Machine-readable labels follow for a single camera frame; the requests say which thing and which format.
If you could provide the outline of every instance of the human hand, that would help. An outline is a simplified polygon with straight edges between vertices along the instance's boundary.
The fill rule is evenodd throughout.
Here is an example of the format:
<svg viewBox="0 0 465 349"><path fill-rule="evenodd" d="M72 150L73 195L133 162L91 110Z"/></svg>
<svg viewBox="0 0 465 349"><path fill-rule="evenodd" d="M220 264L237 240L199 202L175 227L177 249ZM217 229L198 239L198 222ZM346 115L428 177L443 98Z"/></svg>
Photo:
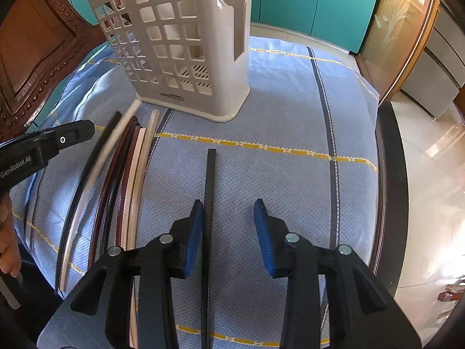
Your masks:
<svg viewBox="0 0 465 349"><path fill-rule="evenodd" d="M0 270L16 278L21 269L21 256L8 194L0 200L0 254Z"/></svg>

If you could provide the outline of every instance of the plastic basket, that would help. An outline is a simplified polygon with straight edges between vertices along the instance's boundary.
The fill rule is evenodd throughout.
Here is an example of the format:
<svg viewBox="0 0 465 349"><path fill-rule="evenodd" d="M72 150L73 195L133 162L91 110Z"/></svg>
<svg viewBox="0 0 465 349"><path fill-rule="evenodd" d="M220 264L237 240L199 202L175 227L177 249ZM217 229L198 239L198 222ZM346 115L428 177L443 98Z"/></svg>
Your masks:
<svg viewBox="0 0 465 349"><path fill-rule="evenodd" d="M89 3L138 98L226 122L250 91L251 1Z"/></svg>

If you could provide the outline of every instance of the metal screw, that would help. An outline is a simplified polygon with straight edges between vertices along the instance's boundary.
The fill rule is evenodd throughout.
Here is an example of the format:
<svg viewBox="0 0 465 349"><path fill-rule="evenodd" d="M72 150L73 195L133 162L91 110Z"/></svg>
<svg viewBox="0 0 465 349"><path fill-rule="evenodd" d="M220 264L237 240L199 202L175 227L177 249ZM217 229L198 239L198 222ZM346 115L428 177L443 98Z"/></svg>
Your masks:
<svg viewBox="0 0 465 349"><path fill-rule="evenodd" d="M121 248L120 247L111 247L108 249L108 254L112 257L117 256L118 254L121 253Z"/></svg>
<svg viewBox="0 0 465 349"><path fill-rule="evenodd" d="M350 248L350 246L348 246L348 245L346 245L346 244L343 244L343 245L339 245L338 251L339 251L339 253L341 253L341 254L348 255L348 254L351 254L351 253L352 253L352 248Z"/></svg>
<svg viewBox="0 0 465 349"><path fill-rule="evenodd" d="M300 237L299 235L295 234L294 232L289 232L286 236L285 239L288 243L296 243Z"/></svg>
<svg viewBox="0 0 465 349"><path fill-rule="evenodd" d="M173 237L170 234L163 234L160 236L160 243L169 244L173 241Z"/></svg>

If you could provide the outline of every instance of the gray drawer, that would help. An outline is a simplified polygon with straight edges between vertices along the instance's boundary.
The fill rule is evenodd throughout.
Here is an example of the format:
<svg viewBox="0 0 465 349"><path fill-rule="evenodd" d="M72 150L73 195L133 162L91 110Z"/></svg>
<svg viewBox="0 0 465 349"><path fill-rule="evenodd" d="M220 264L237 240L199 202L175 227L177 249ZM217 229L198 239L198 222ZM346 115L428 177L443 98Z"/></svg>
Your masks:
<svg viewBox="0 0 465 349"><path fill-rule="evenodd" d="M435 29L431 31L426 47L439 59L455 81L462 87L465 84L465 65Z"/></svg>
<svg viewBox="0 0 465 349"><path fill-rule="evenodd" d="M421 53L402 90L434 117L439 117L459 92L449 76L425 52Z"/></svg>
<svg viewBox="0 0 465 349"><path fill-rule="evenodd" d="M449 16L448 12L445 11L445 8L439 10L434 28L441 33L460 59L462 59L462 62L465 63L465 35Z"/></svg>

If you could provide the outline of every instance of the wooden chair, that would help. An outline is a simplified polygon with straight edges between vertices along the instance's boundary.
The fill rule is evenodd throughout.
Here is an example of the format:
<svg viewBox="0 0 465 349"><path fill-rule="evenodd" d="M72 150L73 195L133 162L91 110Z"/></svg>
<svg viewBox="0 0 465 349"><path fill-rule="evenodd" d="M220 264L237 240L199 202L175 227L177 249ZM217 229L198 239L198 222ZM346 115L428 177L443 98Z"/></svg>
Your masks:
<svg viewBox="0 0 465 349"><path fill-rule="evenodd" d="M16 0L0 25L0 142L23 134L57 84L104 41L68 0Z"/></svg>

